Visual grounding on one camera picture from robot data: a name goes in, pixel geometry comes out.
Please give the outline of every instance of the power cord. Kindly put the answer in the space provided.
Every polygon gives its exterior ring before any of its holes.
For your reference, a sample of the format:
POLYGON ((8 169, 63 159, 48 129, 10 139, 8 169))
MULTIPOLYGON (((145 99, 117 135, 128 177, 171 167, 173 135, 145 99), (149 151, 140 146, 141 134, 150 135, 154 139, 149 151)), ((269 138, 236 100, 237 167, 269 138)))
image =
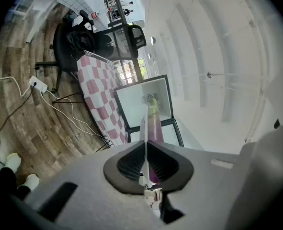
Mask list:
MULTIPOLYGON (((15 80, 16 84, 18 85, 18 83, 17 83, 17 81, 16 81, 16 79, 15 79, 14 77, 6 77, 6 78, 0 78, 0 79, 7 79, 7 78, 13 78, 13 79, 15 80)), ((36 86, 36 84, 37 84, 37 83, 34 82, 34 85, 32 86, 33 88, 31 89, 30 95, 24 100, 24 102, 23 102, 20 106, 18 106, 18 107, 5 119, 4 123, 2 124, 2 126, 1 126, 1 128, 0 128, 0 132, 1 132, 1 130, 4 128, 4 126, 5 126, 6 122, 8 121, 8 119, 9 119, 17 110, 19 110, 19 109, 27 102, 27 100, 31 97, 32 92, 33 92, 34 87, 36 86)), ((18 88, 19 88, 20 96, 22 97, 22 96, 25 95, 26 91, 28 91, 28 89, 30 88, 30 86, 29 86, 29 87, 27 88, 27 90, 23 93, 23 95, 21 95, 21 91, 20 91, 19 85, 18 85, 18 88)))
MULTIPOLYGON (((53 95, 49 90, 47 90, 47 92, 50 93, 54 98, 60 99, 60 98, 57 98, 55 95, 53 95)), ((91 134, 91 133, 89 133, 89 132, 87 132, 87 131, 82 130, 81 128, 79 128, 79 127, 74 123, 74 121, 71 120, 67 115, 65 115, 62 111, 58 110, 56 107, 54 107, 54 106, 52 106, 50 103, 48 103, 48 102, 45 100, 45 98, 43 97, 43 95, 42 95, 41 92, 40 92, 40 94, 41 94, 41 97, 43 98, 43 100, 44 100, 45 103, 47 103, 47 104, 48 104, 49 106, 51 106, 53 109, 57 110, 57 111, 60 112, 62 115, 64 115, 64 116, 65 116, 70 122, 72 122, 72 123, 74 124, 74 126, 75 126, 76 128, 78 128, 80 131, 82 131, 82 132, 84 132, 84 133, 86 133, 86 134, 92 135, 92 136, 99 136, 99 137, 101 137, 101 138, 105 141, 105 143, 106 143, 105 145, 107 145, 107 147, 109 147, 109 148, 110 148, 110 146, 111 146, 111 145, 109 145, 109 143, 111 143, 111 144, 114 146, 113 142, 106 138, 107 136, 101 136, 101 135, 95 133, 95 132, 90 128, 90 126, 89 126, 86 122, 81 121, 81 120, 75 118, 75 116, 74 116, 74 109, 73 109, 73 103, 72 103, 72 101, 71 101, 69 98, 64 98, 64 100, 68 100, 68 101, 71 102, 71 106, 72 106, 72 117, 73 117, 75 120, 86 124, 87 127, 93 132, 93 134, 91 134)))

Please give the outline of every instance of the shoe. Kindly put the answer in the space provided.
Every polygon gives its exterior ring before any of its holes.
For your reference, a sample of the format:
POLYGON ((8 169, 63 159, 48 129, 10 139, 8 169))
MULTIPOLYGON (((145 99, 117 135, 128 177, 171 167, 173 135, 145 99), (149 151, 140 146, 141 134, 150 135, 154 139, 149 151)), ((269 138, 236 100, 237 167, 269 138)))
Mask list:
POLYGON ((12 153, 7 156, 4 167, 10 168, 14 173, 16 173, 20 164, 21 157, 17 153, 12 153))
POLYGON ((39 184, 39 178, 35 174, 30 174, 27 178, 23 186, 27 186, 31 191, 33 191, 39 184))

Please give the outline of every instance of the black office chair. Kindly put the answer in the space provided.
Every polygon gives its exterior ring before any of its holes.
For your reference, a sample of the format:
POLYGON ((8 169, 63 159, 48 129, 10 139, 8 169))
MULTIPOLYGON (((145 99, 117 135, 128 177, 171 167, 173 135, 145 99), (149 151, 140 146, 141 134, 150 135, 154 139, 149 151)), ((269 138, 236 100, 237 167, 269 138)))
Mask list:
POLYGON ((40 66, 58 67, 56 87, 51 90, 52 93, 58 91, 60 77, 63 71, 71 75, 74 80, 77 80, 74 73, 78 71, 77 61, 84 55, 84 52, 83 50, 78 51, 74 49, 67 40, 67 35, 72 31, 86 33, 89 36, 91 45, 84 50, 100 55, 111 61, 137 58, 138 49, 147 45, 143 31, 138 25, 124 24, 105 31, 93 33, 92 30, 87 30, 84 26, 86 23, 90 23, 92 29, 93 21, 88 18, 87 13, 83 10, 80 11, 80 15, 83 17, 83 21, 77 26, 72 27, 70 24, 66 23, 57 26, 53 38, 53 49, 56 61, 37 62, 35 64, 35 70, 38 70, 40 66), (116 37, 120 54, 118 54, 116 50, 114 36, 116 37))
POLYGON ((145 35, 138 25, 123 24, 95 35, 95 53, 111 61, 137 58, 138 49, 147 45, 145 35))

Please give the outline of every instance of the pink checkered blanket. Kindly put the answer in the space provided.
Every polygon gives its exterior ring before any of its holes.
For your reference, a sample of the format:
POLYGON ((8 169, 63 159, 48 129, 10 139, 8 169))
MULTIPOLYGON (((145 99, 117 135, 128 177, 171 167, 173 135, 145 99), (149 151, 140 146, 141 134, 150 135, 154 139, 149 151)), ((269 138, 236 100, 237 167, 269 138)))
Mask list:
POLYGON ((115 146, 127 143, 127 132, 113 89, 118 87, 112 62, 85 52, 78 61, 78 77, 85 101, 101 132, 115 146))

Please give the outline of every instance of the lamp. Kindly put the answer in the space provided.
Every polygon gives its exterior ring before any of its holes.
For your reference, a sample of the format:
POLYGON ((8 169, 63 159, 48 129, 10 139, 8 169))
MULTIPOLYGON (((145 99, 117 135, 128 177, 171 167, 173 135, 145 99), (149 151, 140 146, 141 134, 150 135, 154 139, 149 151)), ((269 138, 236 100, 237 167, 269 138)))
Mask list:
POLYGON ((151 37, 151 45, 154 45, 156 43, 156 39, 155 39, 155 37, 151 37))

